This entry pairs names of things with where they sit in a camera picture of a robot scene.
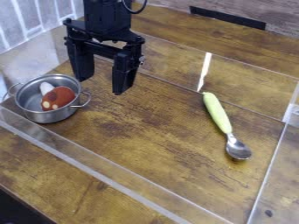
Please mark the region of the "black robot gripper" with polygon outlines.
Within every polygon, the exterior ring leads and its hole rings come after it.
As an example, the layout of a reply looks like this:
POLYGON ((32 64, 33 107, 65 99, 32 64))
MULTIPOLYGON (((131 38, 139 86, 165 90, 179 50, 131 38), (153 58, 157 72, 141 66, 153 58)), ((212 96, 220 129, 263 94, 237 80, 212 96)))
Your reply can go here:
POLYGON ((95 73, 95 54, 115 55, 112 92, 121 95, 132 86, 140 65, 144 38, 131 31, 131 19, 145 9, 132 9, 132 0, 83 0, 84 19, 67 18, 65 46, 75 77, 85 81, 95 73), (104 41, 123 42, 123 51, 104 41))

